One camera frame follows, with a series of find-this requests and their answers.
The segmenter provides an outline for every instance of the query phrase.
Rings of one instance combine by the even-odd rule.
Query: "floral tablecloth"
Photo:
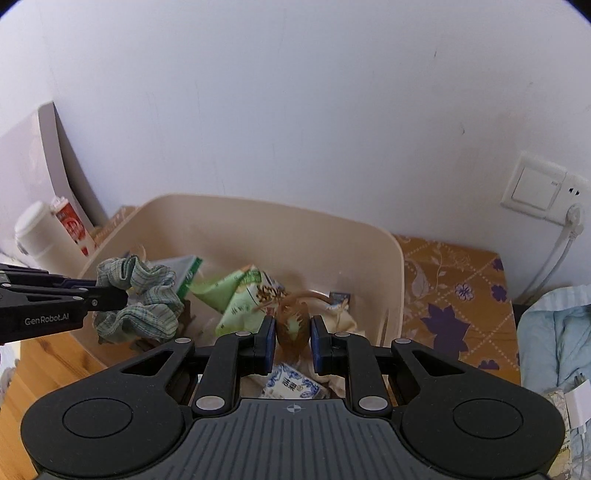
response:
[[[517,331],[498,255],[395,237],[405,265],[402,336],[519,384]]]

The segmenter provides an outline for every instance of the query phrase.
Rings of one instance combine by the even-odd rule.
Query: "storage bin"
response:
[[[254,264],[288,290],[352,294],[351,315],[374,345],[400,336],[404,259],[396,239],[365,223],[276,203],[172,194],[136,210],[87,262],[96,266],[144,246],[147,258],[197,255],[231,272]],[[92,315],[72,335],[105,366],[136,352],[129,344],[98,344]]]

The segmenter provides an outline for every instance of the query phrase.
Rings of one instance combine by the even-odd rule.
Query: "silver screw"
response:
[[[364,410],[378,411],[385,409],[388,406],[388,401],[385,398],[370,395],[359,400],[359,406]]]
[[[218,410],[222,408],[226,402],[222,397],[216,395],[206,395],[198,398],[195,405],[202,410]]]

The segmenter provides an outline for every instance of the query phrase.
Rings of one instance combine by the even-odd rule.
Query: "wooden table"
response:
[[[37,476],[22,445],[22,416],[35,400],[102,370],[69,333],[25,340],[21,360],[0,408],[0,479]]]

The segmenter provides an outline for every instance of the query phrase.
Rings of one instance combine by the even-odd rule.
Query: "light switch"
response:
[[[560,184],[555,178],[526,167],[519,177],[511,199],[540,210],[546,210],[554,199],[558,188],[560,188]]]

